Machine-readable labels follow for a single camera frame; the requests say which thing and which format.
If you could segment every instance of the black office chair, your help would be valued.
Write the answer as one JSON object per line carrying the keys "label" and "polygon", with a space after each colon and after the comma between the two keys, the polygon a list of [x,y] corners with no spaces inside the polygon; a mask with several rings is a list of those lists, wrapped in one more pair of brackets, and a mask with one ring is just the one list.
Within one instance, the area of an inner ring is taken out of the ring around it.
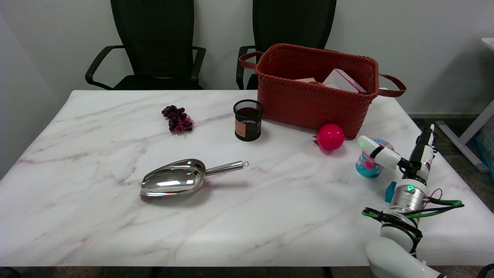
{"label": "black office chair", "polygon": [[[105,47],[86,72],[86,81],[107,90],[198,90],[206,49],[192,46],[194,0],[111,0],[122,46]],[[134,75],[114,88],[93,75],[105,56],[124,48]],[[197,50],[195,61],[192,50]]]}
{"label": "black office chair", "polygon": [[[253,0],[255,46],[241,47],[239,58],[249,49],[265,52],[279,43],[324,49],[335,9],[336,0]],[[237,85],[244,89],[244,68],[239,63]],[[255,74],[249,78],[247,89],[257,89]]]}

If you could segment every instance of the red woven basket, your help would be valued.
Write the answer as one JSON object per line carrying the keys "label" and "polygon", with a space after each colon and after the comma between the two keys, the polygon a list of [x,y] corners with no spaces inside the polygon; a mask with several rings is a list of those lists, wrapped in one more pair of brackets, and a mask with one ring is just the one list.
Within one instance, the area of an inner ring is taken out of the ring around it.
{"label": "red woven basket", "polygon": [[[262,56],[257,65],[246,62],[258,55]],[[350,139],[357,136],[374,98],[401,96],[407,89],[398,79],[381,75],[400,90],[380,90],[374,59],[331,50],[276,44],[265,53],[243,55],[239,62],[244,68],[255,69],[259,79],[257,100],[264,106],[263,118],[317,130],[326,124],[337,124]],[[345,71],[367,94],[295,80],[313,77],[323,82],[334,68]]]}

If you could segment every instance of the bunch of grapes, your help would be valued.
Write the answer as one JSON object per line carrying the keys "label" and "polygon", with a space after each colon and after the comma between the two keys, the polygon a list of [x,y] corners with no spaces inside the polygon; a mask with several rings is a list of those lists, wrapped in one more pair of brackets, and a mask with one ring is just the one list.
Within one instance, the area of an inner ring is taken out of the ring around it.
{"label": "bunch of grapes", "polygon": [[177,108],[175,105],[170,105],[165,107],[161,113],[169,119],[170,131],[192,131],[194,122],[185,113],[185,108]]}

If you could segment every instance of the cup with pink pattern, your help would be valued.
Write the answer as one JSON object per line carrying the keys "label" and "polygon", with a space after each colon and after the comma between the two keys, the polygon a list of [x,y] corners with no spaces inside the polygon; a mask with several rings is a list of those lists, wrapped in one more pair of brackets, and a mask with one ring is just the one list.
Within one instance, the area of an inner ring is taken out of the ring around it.
{"label": "cup with pink pattern", "polygon": [[[386,140],[378,138],[372,138],[372,140],[381,146],[394,150],[393,146]],[[366,152],[362,151],[359,160],[355,164],[355,169],[357,169],[357,172],[359,172],[362,177],[374,179],[379,177],[384,167],[377,164],[373,158],[371,158]]]}

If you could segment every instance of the black mesh pen holder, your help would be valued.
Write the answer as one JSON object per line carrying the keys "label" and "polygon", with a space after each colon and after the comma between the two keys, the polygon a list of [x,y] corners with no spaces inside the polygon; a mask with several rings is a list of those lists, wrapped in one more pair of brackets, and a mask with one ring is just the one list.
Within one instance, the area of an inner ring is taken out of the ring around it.
{"label": "black mesh pen holder", "polygon": [[261,119],[264,107],[259,101],[241,100],[233,106],[235,136],[242,141],[254,141],[261,136]]}

